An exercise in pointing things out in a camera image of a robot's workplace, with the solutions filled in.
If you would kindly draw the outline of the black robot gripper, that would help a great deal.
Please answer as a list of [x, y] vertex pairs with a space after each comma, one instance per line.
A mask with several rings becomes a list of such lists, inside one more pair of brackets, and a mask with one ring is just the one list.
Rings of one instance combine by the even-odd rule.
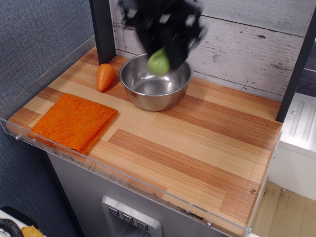
[[146, 53], [160, 49], [178, 69], [202, 41], [207, 27], [201, 22], [202, 10], [187, 0], [119, 0], [124, 24], [136, 30]]

